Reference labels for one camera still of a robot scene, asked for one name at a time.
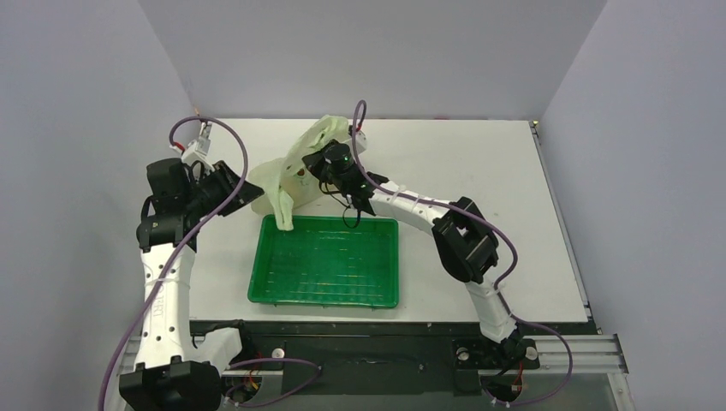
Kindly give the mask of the translucent pale green plastic bag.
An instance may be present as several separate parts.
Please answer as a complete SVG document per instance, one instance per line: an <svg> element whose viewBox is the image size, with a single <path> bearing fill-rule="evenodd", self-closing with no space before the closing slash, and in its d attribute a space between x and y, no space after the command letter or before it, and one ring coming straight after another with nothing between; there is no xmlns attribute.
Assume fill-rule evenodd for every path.
<svg viewBox="0 0 726 411"><path fill-rule="evenodd" d="M273 216L281 231L293 230L293 210L322 195L318 179L306 170L302 158L333 140L348 143L348 127L348 119L343 116L323 116L289 147L285 157L262 163L249 171L247 181L264 191L253 201L252 210L261 216Z"/></svg>

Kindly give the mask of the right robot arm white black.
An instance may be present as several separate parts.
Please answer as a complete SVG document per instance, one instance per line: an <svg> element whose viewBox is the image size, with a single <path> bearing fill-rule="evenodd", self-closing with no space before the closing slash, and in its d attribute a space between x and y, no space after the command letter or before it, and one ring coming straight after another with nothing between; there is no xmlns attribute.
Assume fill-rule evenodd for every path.
<svg viewBox="0 0 726 411"><path fill-rule="evenodd" d="M505 371L538 364L537 349L523 338L499 291L485 276L497 266L499 241L472 200L430 199L385 176L363 172L350 146L336 140L303 156L302 162L320 186L333 186L357 213L395 219L433 239L445 271L466 287L486 338L483 354L491 364Z"/></svg>

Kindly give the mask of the green plastic tray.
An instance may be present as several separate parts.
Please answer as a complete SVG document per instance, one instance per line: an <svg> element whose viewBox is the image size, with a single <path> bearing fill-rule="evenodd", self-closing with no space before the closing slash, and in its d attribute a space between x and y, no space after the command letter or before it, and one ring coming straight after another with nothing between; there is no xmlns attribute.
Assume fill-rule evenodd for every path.
<svg viewBox="0 0 726 411"><path fill-rule="evenodd" d="M290 231L263 218L247 298L268 305L391 309L399 303L399 225L296 216Z"/></svg>

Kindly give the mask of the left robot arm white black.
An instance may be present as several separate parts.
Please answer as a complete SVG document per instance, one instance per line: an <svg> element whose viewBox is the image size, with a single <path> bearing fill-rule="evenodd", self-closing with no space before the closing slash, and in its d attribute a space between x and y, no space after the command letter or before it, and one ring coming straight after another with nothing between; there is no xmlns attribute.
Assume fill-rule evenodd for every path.
<svg viewBox="0 0 726 411"><path fill-rule="evenodd" d="M224 161L195 176L192 166L166 158L149 164L146 175L152 193L136 230L145 280L141 339L119 392L133 410L216 410L224 368L249 366L256 347L235 329L213 331L211 343L193 345L189 296L197 234L200 223L226 217L264 191Z"/></svg>

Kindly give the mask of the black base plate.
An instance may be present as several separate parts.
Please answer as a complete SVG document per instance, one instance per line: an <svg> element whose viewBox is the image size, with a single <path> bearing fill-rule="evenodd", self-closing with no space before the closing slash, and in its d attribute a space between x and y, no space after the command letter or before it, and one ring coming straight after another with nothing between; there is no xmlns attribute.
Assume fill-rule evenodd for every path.
<svg viewBox="0 0 726 411"><path fill-rule="evenodd" d="M535 337L593 335L589 323L521 325L513 339L495 343L475 323L282 322L231 320L242 349L234 371L280 371L283 391L306 395L477 396L508 391L520 370L543 368L528 360Z"/></svg>

